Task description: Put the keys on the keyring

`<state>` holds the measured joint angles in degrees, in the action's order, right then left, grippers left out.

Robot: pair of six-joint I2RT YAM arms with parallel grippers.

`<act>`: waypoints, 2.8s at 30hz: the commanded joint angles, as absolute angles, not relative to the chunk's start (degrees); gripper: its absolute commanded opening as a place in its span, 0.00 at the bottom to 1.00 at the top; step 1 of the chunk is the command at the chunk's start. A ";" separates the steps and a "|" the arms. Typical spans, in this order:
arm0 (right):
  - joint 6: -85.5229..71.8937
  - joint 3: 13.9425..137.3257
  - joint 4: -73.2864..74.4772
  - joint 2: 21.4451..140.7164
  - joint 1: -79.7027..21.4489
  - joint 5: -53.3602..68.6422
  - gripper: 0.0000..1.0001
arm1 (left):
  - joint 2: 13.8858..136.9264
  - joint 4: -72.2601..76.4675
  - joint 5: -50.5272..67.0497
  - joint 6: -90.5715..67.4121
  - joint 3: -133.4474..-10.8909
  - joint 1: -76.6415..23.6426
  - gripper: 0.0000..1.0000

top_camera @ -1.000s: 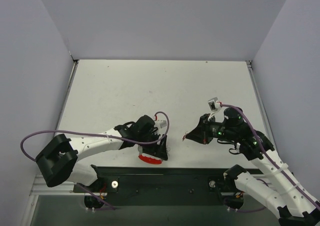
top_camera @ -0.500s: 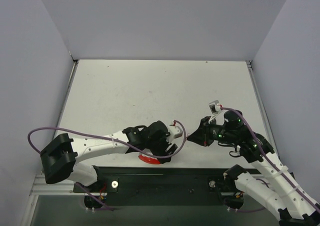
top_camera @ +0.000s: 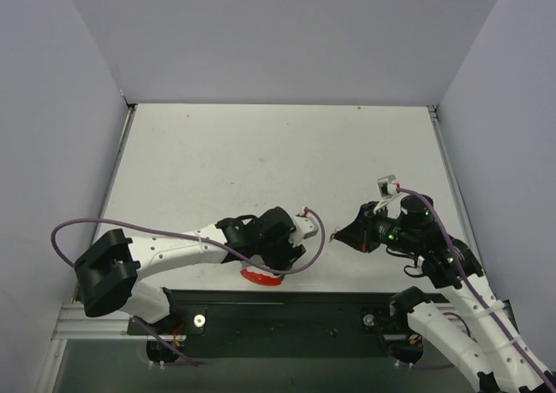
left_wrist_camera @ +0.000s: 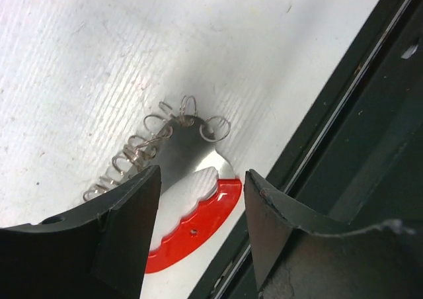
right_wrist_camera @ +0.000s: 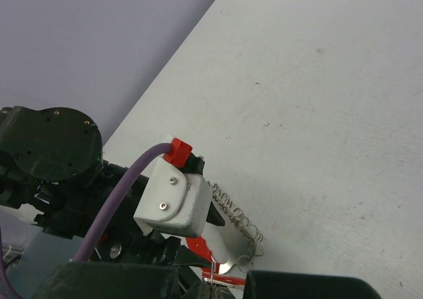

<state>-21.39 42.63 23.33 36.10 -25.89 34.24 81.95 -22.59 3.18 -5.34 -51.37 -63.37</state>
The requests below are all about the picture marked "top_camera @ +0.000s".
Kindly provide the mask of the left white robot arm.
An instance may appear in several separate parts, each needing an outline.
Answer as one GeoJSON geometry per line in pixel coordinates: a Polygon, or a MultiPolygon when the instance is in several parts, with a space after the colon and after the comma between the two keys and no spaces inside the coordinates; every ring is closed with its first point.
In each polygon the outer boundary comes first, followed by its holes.
{"type": "Polygon", "coordinates": [[[169,290],[145,278],[204,263],[255,258],[272,270],[288,271],[305,253],[303,240],[318,225],[275,207],[261,216],[224,218],[180,236],[125,236],[113,229],[100,236],[77,260],[75,273],[86,316],[123,311],[139,316],[159,333],[178,322],[169,290]]]}

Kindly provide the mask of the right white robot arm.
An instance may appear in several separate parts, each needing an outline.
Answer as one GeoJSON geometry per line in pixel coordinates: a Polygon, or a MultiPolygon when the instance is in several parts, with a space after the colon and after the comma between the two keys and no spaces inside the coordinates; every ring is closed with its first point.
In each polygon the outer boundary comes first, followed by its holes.
{"type": "Polygon", "coordinates": [[[332,238],[363,253],[385,246],[414,261],[471,333],[452,325],[415,287],[393,296],[390,312],[427,338],[477,391],[553,392],[554,373],[527,347],[475,254],[447,233],[432,198],[402,192],[396,218],[388,215],[383,200],[364,203],[353,222],[332,238]]]}

